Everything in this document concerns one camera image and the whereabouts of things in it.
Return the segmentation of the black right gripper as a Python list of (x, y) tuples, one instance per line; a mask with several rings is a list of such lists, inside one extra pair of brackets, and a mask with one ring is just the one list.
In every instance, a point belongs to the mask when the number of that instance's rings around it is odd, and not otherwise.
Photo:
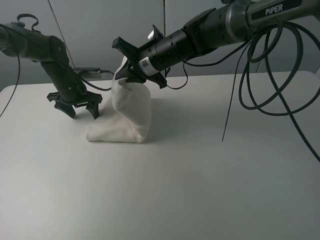
[(150, 58), (139, 56), (140, 52), (137, 47), (117, 37), (112, 43), (112, 48), (119, 50), (126, 57), (123, 66), (114, 75), (115, 80), (127, 78), (127, 83), (139, 84), (144, 84), (149, 80), (156, 83), (160, 89), (167, 86), (167, 80), (153, 67)]

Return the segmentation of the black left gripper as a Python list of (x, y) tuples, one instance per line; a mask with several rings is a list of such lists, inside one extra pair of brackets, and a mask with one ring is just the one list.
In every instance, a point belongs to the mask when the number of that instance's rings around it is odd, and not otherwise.
[(86, 106), (94, 119), (99, 117), (99, 104), (103, 98), (101, 94), (90, 92), (85, 86), (78, 85), (55, 85), (57, 92), (51, 92), (47, 95), (47, 99), (55, 101), (54, 107), (65, 113), (70, 118), (76, 116), (76, 112), (72, 106)]

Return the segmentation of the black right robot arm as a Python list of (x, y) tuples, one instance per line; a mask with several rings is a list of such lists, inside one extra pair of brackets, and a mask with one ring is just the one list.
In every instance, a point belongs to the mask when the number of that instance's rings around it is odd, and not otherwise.
[(203, 11), (168, 36), (154, 27), (148, 42), (140, 47), (116, 38), (112, 47), (119, 50), (126, 61), (114, 78), (142, 84), (149, 80), (165, 88), (167, 81), (161, 74), (165, 69), (207, 55), (219, 47), (246, 42), (255, 30), (276, 21), (320, 16), (318, 0), (231, 0), (223, 4), (219, 9)]

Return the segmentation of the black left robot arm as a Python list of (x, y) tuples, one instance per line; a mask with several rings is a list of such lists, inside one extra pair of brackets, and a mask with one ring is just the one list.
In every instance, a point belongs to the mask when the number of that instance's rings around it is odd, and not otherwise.
[(56, 88), (47, 95), (56, 109), (73, 119), (74, 108), (85, 107), (94, 119), (99, 117), (102, 95), (87, 90), (82, 77), (69, 65), (66, 46), (58, 37), (26, 29), (18, 22), (1, 24), (0, 51), (8, 57), (40, 63)]

